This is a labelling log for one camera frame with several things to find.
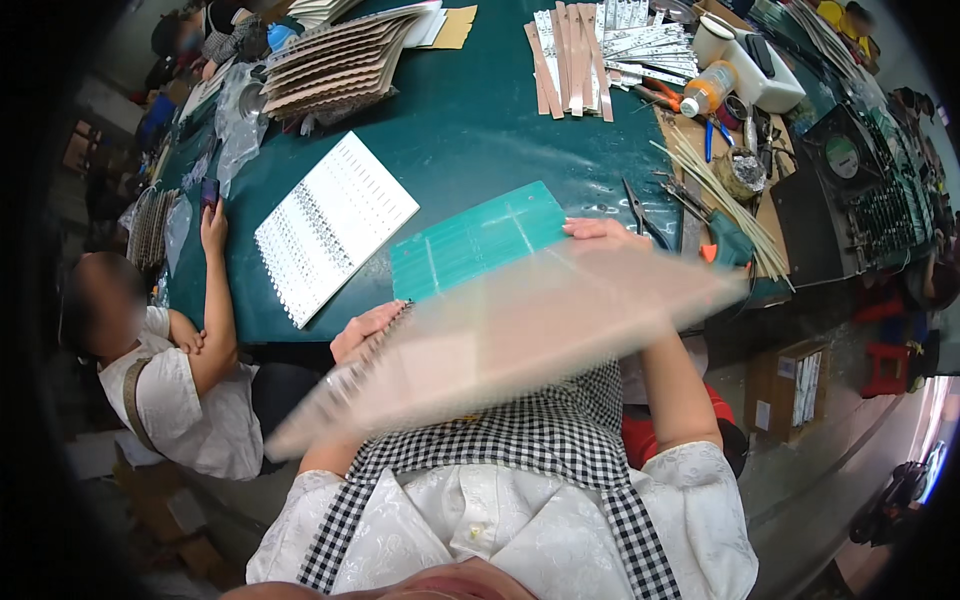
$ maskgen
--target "tan shoulder strap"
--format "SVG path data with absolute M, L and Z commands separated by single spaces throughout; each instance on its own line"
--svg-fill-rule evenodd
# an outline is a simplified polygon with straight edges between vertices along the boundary
M 124 410 L 127 411 L 127 419 L 130 421 L 130 428 L 133 430 L 136 438 L 141 444 L 146 446 L 148 450 L 160 454 L 157 452 L 156 447 L 154 447 L 154 443 L 150 441 L 147 430 L 143 428 L 140 415 L 136 412 L 136 382 L 140 379 L 143 368 L 146 367 L 149 362 L 149 358 L 138 358 L 136 362 L 127 369 L 127 374 L 123 379 L 123 407 Z

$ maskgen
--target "aluminum foil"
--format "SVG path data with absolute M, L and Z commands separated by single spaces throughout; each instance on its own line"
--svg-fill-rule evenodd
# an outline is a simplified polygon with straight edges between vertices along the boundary
M 767 173 L 760 161 L 753 154 L 733 153 L 733 174 L 737 180 L 755 194 L 763 191 L 767 181 Z

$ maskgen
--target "phone screen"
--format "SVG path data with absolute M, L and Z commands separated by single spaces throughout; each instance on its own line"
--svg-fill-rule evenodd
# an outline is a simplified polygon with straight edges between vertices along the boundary
M 220 182 L 204 177 L 200 181 L 200 210 L 203 212 L 204 206 L 210 207 L 210 213 L 216 212 L 217 201 L 220 200 Z

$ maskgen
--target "white blouse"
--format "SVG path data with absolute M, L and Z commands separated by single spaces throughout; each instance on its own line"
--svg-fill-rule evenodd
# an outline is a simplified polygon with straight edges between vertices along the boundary
M 631 482 L 684 598 L 745 598 L 757 560 L 736 479 L 720 448 L 684 444 Z M 343 480 L 307 471 L 247 564 L 247 583 L 296 582 Z M 333 593 L 381 588 L 439 564 L 480 557 L 540 600 L 633 598 L 599 496 L 496 465 L 407 473 L 385 469 L 341 563 Z
M 251 382 L 257 367 L 242 363 L 207 392 L 197 395 L 190 361 L 170 336 L 170 313 L 147 306 L 140 346 L 100 371 L 110 406 L 132 430 L 123 401 L 127 369 L 149 358 L 136 384 L 136 411 L 147 436 L 165 457 L 198 473 L 253 479 L 263 463 L 260 421 L 253 412 Z

